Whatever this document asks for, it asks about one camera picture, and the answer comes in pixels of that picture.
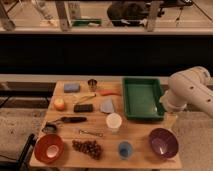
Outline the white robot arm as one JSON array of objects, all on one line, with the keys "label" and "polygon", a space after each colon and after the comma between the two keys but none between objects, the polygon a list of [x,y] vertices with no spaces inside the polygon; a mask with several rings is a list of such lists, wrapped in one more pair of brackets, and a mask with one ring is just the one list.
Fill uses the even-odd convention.
[{"label": "white robot arm", "polygon": [[169,89],[159,102],[169,113],[183,111],[192,104],[213,118],[213,90],[207,87],[210,80],[209,71],[201,66],[176,72],[168,78]]}]

